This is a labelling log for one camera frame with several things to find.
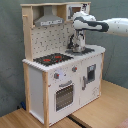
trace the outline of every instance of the white cabinet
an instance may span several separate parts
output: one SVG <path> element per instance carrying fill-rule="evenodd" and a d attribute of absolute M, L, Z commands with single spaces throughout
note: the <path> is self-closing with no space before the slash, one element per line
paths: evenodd
<path fill-rule="evenodd" d="M 81 69 L 80 105 L 84 106 L 99 97 L 102 54 L 83 60 Z"/>

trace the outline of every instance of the round knob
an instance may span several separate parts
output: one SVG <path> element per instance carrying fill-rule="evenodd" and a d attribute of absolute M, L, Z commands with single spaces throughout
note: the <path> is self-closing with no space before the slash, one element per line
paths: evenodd
<path fill-rule="evenodd" d="M 58 74 L 58 73 L 55 73 L 55 74 L 54 74 L 54 78 L 55 78 L 55 79 L 59 79 L 59 74 Z"/>
<path fill-rule="evenodd" d="M 72 71 L 73 71 L 73 72 L 76 72 L 76 70 L 77 70 L 77 67 L 73 67 L 73 68 L 72 68 Z"/>

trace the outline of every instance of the wooden table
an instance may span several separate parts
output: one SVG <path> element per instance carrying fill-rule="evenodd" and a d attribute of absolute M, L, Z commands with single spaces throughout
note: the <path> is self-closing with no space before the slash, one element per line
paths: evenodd
<path fill-rule="evenodd" d="M 128 118 L 128 89 L 102 81 L 102 95 L 71 115 L 87 128 L 115 128 Z"/>
<path fill-rule="evenodd" d="M 38 120 L 23 109 L 0 118 L 0 128 L 44 128 Z M 81 128 L 69 118 L 64 118 L 50 128 Z"/>

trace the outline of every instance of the gray wall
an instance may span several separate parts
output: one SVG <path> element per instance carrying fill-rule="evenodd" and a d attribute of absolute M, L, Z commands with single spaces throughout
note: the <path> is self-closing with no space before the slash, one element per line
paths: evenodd
<path fill-rule="evenodd" d="M 127 0 L 90 1 L 91 14 L 97 20 L 128 17 Z M 42 2 L 60 0 L 0 0 L 0 116 L 16 110 L 17 105 L 25 101 L 20 4 Z M 128 38 L 88 31 L 86 43 L 106 48 L 103 79 L 128 88 Z"/>

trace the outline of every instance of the stovetop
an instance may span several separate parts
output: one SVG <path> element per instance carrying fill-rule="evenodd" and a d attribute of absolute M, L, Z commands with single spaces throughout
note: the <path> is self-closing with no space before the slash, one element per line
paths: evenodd
<path fill-rule="evenodd" d="M 50 65 L 61 63 L 70 59 L 73 59 L 73 57 L 70 57 L 61 53 L 54 53 L 51 55 L 36 58 L 34 59 L 34 62 L 40 63 L 44 66 L 50 66 Z"/>

